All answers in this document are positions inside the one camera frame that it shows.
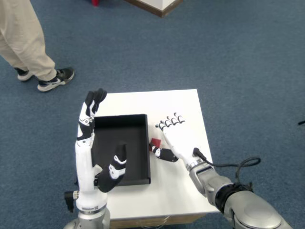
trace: shoe sole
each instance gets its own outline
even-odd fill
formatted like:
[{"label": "shoe sole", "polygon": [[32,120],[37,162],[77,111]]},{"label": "shoe sole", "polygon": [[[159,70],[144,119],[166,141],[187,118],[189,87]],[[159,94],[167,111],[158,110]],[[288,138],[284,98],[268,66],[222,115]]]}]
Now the shoe sole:
[{"label": "shoe sole", "polygon": [[40,85],[37,85],[37,88],[41,92],[47,92],[49,90],[52,90],[52,89],[58,87],[59,85],[67,84],[68,82],[70,82],[73,79],[74,75],[75,75],[75,71],[73,71],[73,74],[67,80],[64,80],[64,81],[62,81],[60,83],[57,83],[57,84],[49,84],[48,86],[45,86],[45,87],[41,87]]},{"label": "shoe sole", "polygon": [[33,76],[33,74],[31,74],[30,72],[26,75],[17,75],[17,78],[22,81],[22,82],[25,82],[25,81],[28,81],[31,77]]}]

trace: person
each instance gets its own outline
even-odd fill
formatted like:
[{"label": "person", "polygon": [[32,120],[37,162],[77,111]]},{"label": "person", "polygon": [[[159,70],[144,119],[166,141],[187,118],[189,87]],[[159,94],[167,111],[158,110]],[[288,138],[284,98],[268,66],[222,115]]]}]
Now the person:
[{"label": "person", "polygon": [[45,53],[43,31],[30,0],[0,0],[0,55],[17,71],[20,81],[38,79],[38,90],[49,91],[74,77],[71,67],[55,69]]}]

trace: silver joint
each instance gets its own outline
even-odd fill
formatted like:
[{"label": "silver joint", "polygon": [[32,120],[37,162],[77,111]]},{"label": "silver joint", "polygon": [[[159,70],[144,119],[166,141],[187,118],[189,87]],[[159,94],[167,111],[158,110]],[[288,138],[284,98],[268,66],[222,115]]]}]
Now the silver joint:
[{"label": "silver joint", "polygon": [[190,165],[186,165],[187,171],[190,171],[192,168],[197,166],[198,164],[201,164],[203,161],[199,158],[196,161],[192,162]]},{"label": "silver joint", "polygon": [[96,214],[96,213],[99,213],[99,212],[101,212],[101,211],[104,211],[105,208],[106,208],[106,205],[104,205],[102,208],[97,209],[97,210],[93,210],[93,211],[82,211],[82,210],[79,210],[79,212],[81,212],[81,213],[84,214],[84,215],[90,216],[90,215],[94,215],[94,214]]}]

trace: beige pants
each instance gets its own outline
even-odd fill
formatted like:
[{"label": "beige pants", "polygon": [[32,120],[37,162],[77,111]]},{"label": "beige pants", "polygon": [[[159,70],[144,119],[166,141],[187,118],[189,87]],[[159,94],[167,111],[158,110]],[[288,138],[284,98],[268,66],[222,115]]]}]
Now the beige pants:
[{"label": "beige pants", "polygon": [[55,63],[45,53],[42,28],[30,0],[0,0],[0,55],[40,80],[55,77]]}]

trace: wooden baseboard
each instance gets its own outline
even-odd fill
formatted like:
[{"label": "wooden baseboard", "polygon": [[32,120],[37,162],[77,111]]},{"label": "wooden baseboard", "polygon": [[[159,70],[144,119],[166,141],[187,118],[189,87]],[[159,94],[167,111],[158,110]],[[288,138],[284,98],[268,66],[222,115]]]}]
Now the wooden baseboard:
[{"label": "wooden baseboard", "polygon": [[173,9],[175,9],[183,0],[175,0],[172,4],[170,4],[168,7],[166,7],[164,10],[157,9],[153,6],[150,6],[140,0],[125,0],[132,5],[135,5],[143,10],[146,10],[150,13],[153,13],[161,18],[165,17],[167,14],[169,14]]},{"label": "wooden baseboard", "polygon": [[111,229],[122,228],[137,228],[137,227],[156,227],[159,225],[173,225],[193,223],[195,220],[202,218],[205,214],[185,215],[185,216],[170,216],[170,217],[155,217],[144,219],[131,220],[111,220]]}]

